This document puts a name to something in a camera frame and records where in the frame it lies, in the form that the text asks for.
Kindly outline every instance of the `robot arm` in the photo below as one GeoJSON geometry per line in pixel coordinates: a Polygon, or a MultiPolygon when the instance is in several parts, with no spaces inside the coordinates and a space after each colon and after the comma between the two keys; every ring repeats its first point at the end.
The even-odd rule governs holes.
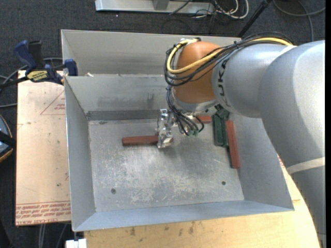
{"type": "Polygon", "coordinates": [[[199,132],[191,116],[215,105],[262,118],[326,246],[325,41],[295,47],[265,34],[221,48],[183,40],[167,52],[164,69],[167,101],[182,133],[199,132]]]}

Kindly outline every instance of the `orange object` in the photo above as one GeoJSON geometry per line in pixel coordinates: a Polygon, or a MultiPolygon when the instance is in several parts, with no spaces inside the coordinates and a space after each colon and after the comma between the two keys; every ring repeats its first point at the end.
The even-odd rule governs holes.
{"type": "Polygon", "coordinates": [[[203,115],[203,116],[197,116],[197,118],[199,118],[201,120],[201,122],[204,123],[204,124],[209,124],[212,121],[212,117],[210,117],[210,116],[203,115]]]}
{"type": "MultiPolygon", "coordinates": [[[[177,69],[185,67],[189,64],[194,63],[206,56],[211,51],[220,48],[219,45],[213,44],[206,41],[198,41],[185,46],[180,53],[177,61],[177,69]]],[[[189,75],[197,70],[200,65],[195,66],[180,75],[189,75]]],[[[186,103],[196,104],[211,101],[215,99],[215,95],[212,88],[212,74],[213,65],[209,65],[201,73],[195,75],[194,79],[199,78],[202,74],[206,73],[197,81],[188,82],[185,85],[175,86],[174,94],[176,97],[186,103]]]]}
{"type": "Polygon", "coordinates": [[[240,168],[240,161],[239,161],[239,153],[237,147],[237,139],[234,133],[233,121],[227,120],[225,122],[225,125],[227,127],[227,134],[229,140],[231,167],[237,169],[240,168]]]}
{"type": "Polygon", "coordinates": [[[132,145],[149,145],[157,144],[158,136],[134,136],[134,137],[123,137],[122,145],[123,146],[132,146],[132,145]]]}

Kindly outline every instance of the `green object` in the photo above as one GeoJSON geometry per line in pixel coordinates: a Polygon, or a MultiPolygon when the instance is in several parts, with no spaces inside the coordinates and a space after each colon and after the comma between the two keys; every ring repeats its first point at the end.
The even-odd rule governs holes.
{"type": "Polygon", "coordinates": [[[213,130],[214,130],[214,145],[221,146],[221,147],[228,147],[228,135],[227,135],[227,128],[225,126],[225,122],[229,118],[230,112],[222,109],[217,111],[216,114],[213,116],[213,130]]]}

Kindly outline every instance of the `wooden board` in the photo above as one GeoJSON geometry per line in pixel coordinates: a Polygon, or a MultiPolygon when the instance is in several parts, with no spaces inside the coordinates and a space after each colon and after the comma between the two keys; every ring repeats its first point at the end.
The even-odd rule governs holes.
{"type": "Polygon", "coordinates": [[[18,85],[17,226],[71,220],[65,120],[63,86],[18,85]]]}
{"type": "Polygon", "coordinates": [[[319,248],[308,208],[284,169],[295,211],[86,231],[89,248],[319,248]]]}

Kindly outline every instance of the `red stick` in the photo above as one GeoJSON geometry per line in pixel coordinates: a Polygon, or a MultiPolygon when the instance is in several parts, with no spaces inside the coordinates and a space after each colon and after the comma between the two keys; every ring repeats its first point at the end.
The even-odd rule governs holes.
{"type": "Polygon", "coordinates": [[[234,133],[234,125],[232,120],[227,120],[225,122],[227,127],[227,134],[229,140],[229,147],[230,147],[230,157],[231,157],[231,166],[232,168],[240,168],[240,161],[239,161],[239,153],[237,147],[237,139],[234,133]]]}

